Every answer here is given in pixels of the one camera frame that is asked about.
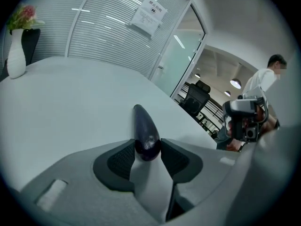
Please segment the person's right hand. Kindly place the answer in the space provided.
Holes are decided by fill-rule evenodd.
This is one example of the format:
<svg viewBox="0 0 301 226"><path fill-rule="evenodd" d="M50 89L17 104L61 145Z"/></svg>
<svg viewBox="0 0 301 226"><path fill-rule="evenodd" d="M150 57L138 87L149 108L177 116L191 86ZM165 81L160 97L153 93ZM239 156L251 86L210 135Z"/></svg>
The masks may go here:
<svg viewBox="0 0 301 226"><path fill-rule="evenodd" d="M236 139L233 139L228 145L227 145L227 151L233 151L233 152L240 152L243 145L245 143Z"/></svg>

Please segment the black office chair with backpack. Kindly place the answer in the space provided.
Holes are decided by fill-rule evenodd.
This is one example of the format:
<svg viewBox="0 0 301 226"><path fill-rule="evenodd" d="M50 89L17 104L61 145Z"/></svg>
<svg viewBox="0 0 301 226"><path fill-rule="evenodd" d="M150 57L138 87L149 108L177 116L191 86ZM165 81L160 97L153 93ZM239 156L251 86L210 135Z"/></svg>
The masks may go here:
<svg viewBox="0 0 301 226"><path fill-rule="evenodd" d="M21 43L25 55L26 66L32 63L32 57L40 37L40 29L26 29L23 32ZM8 77L8 59L5 60L4 68L0 75L0 82Z"/></svg>

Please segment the purple eggplant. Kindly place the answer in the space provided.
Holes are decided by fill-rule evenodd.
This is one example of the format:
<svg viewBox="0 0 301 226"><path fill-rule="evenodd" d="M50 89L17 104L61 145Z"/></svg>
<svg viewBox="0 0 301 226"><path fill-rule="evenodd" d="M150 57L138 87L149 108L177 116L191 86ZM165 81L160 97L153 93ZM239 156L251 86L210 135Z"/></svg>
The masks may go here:
<svg viewBox="0 0 301 226"><path fill-rule="evenodd" d="M135 150L143 161L154 160L161 151L161 139L151 116L142 105L134 106Z"/></svg>

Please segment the white ribbed vase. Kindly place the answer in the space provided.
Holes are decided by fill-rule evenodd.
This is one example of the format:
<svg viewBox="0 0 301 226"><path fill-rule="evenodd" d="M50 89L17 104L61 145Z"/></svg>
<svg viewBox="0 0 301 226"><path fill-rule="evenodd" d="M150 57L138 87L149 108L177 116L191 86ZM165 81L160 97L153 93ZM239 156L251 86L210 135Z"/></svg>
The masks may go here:
<svg viewBox="0 0 301 226"><path fill-rule="evenodd" d="M12 31L11 46L7 61L7 71L11 79L16 79L25 73L26 60L22 47L23 31L23 29Z"/></svg>

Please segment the white paper sign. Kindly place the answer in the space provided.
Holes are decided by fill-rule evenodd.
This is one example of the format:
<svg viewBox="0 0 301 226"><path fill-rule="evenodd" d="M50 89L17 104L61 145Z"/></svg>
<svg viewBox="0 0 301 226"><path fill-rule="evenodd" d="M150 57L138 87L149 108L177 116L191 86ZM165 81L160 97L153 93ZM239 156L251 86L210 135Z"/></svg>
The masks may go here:
<svg viewBox="0 0 301 226"><path fill-rule="evenodd" d="M156 30L163 24L162 20L167 12L167 8L164 8L157 0L143 0L127 27L138 28L152 39Z"/></svg>

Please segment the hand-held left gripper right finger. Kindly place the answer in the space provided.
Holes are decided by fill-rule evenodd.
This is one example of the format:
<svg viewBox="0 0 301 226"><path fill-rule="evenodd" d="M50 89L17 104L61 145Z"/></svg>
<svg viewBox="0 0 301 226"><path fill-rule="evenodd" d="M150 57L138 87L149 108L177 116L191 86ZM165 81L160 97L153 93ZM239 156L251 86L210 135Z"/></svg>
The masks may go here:
<svg viewBox="0 0 301 226"><path fill-rule="evenodd" d="M192 210L199 211L204 220L224 220L229 210L223 204L225 193L213 203L209 198L228 176L239 155L162 139L161 159L173 181L165 219L173 220Z"/></svg>

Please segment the glass door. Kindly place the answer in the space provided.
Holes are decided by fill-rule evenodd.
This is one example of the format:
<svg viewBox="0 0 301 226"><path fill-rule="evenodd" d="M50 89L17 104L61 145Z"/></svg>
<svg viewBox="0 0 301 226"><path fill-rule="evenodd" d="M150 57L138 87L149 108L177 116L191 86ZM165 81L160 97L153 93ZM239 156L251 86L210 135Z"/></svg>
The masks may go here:
<svg viewBox="0 0 301 226"><path fill-rule="evenodd" d="M193 61L204 35L201 21L190 5L173 32L151 79L169 97Z"/></svg>

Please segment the black mesh office chair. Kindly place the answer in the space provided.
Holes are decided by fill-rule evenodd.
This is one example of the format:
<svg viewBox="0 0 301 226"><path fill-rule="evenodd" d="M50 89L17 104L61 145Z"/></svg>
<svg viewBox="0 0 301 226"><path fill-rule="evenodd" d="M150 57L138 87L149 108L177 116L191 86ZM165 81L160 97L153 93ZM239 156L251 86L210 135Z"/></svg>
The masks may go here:
<svg viewBox="0 0 301 226"><path fill-rule="evenodd" d="M210 91L211 87L202 81L197 81L195 84L191 83L185 99L179 103L179 106L191 117L197 117L209 101Z"/></svg>

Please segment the black metal railing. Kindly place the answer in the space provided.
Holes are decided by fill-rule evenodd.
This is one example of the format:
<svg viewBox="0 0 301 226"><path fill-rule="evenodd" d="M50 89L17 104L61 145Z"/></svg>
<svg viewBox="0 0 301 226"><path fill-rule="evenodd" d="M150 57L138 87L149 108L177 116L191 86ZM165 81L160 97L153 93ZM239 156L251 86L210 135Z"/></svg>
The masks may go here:
<svg viewBox="0 0 301 226"><path fill-rule="evenodd" d="M218 128L222 127L222 106L218 104L215 100L210 98L208 102L204 105L204 107L201 109L201 113L205 115Z"/></svg>

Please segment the grey rectangular table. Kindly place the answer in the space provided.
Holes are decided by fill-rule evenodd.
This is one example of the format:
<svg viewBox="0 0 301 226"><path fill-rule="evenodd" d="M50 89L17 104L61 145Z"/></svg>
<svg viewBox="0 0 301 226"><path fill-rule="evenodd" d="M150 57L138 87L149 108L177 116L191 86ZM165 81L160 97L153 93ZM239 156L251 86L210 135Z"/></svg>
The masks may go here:
<svg viewBox="0 0 301 226"><path fill-rule="evenodd" d="M214 140L140 73L93 60L50 57L0 82L0 168L16 190L59 159L131 139L142 105L161 137L205 148Z"/></svg>

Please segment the person's right forearm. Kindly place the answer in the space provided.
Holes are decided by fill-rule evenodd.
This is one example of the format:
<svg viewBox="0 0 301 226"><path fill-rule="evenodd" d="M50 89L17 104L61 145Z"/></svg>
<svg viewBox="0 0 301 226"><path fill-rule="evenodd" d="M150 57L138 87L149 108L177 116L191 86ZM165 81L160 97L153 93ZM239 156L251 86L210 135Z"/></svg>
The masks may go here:
<svg viewBox="0 0 301 226"><path fill-rule="evenodd" d="M265 119L265 112L261 107L257 107L257 120L262 121ZM275 119L273 116L268 116L268 119L262 124L260 129L260 136L271 132L275 129L278 129L280 126L278 119Z"/></svg>

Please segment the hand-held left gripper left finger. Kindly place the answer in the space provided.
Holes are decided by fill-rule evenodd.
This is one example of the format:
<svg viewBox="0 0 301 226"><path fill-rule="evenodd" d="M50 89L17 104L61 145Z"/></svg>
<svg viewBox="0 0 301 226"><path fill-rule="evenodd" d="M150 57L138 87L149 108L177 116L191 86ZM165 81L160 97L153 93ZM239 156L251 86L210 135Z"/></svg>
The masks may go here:
<svg viewBox="0 0 301 226"><path fill-rule="evenodd" d="M31 180L21 196L46 226L159 226L129 180L134 145L131 139L69 154Z"/></svg>

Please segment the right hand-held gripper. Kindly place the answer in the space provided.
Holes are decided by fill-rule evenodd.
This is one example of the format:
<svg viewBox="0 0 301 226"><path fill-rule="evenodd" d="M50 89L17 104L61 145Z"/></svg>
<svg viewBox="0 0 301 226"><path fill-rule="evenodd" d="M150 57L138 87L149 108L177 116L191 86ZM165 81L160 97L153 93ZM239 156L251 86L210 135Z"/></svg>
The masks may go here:
<svg viewBox="0 0 301 226"><path fill-rule="evenodd" d="M261 86L225 102L222 110L226 136L242 142L256 142L269 118L268 101Z"/></svg>

